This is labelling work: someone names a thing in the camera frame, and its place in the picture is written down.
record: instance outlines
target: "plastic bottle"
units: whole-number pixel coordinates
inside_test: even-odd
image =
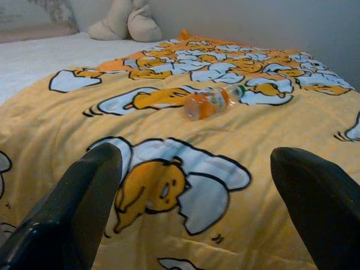
[[[185,116],[191,121],[207,118],[238,103],[244,92],[244,86],[229,84],[192,94],[185,100]]]

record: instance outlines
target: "bed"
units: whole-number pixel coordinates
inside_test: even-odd
[[[80,33],[0,49],[8,231],[71,163],[108,142],[123,167],[93,269],[316,269],[269,157],[276,147],[300,147],[359,181],[360,96],[312,55],[185,31],[154,44]],[[13,58],[19,50],[31,56],[26,69]],[[201,121],[184,117],[188,96],[226,84],[245,88],[238,106]]]

